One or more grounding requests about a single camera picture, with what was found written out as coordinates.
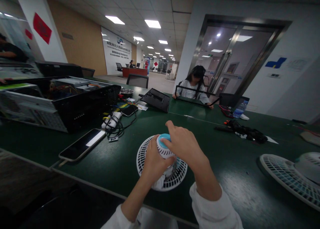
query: reception desk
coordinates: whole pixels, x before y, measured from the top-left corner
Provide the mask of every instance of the reception desk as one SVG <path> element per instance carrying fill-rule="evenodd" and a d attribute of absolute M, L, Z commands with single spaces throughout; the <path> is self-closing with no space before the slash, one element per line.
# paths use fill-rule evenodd
<path fill-rule="evenodd" d="M 129 74 L 139 74 L 139 75 L 148 75 L 147 69 L 139 69 L 139 68 L 127 68 L 122 67 L 122 76 L 128 78 Z"/>

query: desk fan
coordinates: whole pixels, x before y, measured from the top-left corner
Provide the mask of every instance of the desk fan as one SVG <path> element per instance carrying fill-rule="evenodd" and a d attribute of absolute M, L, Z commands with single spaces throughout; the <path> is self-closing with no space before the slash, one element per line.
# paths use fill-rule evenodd
<path fill-rule="evenodd" d="M 139 176 L 143 171 L 144 160 L 146 158 L 147 147 L 149 142 L 154 136 L 146 139 L 142 145 L 140 146 L 137 153 L 137 169 Z M 160 141 L 162 138 L 170 140 L 169 134 L 162 134 L 157 138 L 157 147 L 160 155 L 167 159 L 174 154 L 169 150 L 169 148 Z M 177 157 L 177 161 L 175 161 L 171 166 L 169 166 L 166 171 L 163 173 L 161 178 L 151 187 L 156 191 L 169 191 L 173 188 L 177 187 L 184 179 L 187 173 L 188 165 L 183 160 Z"/>
<path fill-rule="evenodd" d="M 320 153 L 302 154 L 296 163 L 276 155 L 263 154 L 260 162 L 284 188 L 320 211 Z"/>

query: black smartphone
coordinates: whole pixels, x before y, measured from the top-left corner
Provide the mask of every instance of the black smartphone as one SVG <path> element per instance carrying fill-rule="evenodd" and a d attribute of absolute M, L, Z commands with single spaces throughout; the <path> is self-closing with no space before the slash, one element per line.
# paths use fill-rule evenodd
<path fill-rule="evenodd" d="M 131 106 L 125 108 L 124 110 L 122 110 L 121 113 L 124 116 L 131 116 L 134 112 L 136 112 L 136 110 L 138 110 L 138 107 L 135 105 L 131 105 Z"/>
<path fill-rule="evenodd" d="M 105 131 L 92 129 L 75 143 L 60 152 L 59 158 L 70 162 L 77 161 L 105 136 Z"/>

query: water bottle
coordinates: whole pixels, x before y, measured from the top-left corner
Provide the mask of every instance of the water bottle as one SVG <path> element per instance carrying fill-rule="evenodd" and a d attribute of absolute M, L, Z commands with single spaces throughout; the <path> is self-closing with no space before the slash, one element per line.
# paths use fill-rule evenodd
<path fill-rule="evenodd" d="M 234 111 L 234 113 L 232 114 L 234 118 L 239 118 L 244 111 L 246 110 L 248 105 L 248 102 L 245 100 L 244 102 L 242 102 Z"/>

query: red paper sign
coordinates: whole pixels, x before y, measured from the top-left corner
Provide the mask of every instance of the red paper sign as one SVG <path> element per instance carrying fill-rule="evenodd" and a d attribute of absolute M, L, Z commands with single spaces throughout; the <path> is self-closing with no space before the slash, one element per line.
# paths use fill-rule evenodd
<path fill-rule="evenodd" d="M 29 39 L 32 39 L 32 34 L 29 30 L 25 29 L 24 32 L 26 33 L 26 36 L 29 38 Z"/>
<path fill-rule="evenodd" d="M 35 13 L 33 17 L 33 28 L 41 36 L 41 38 L 49 44 L 52 30 L 47 24 Z"/>

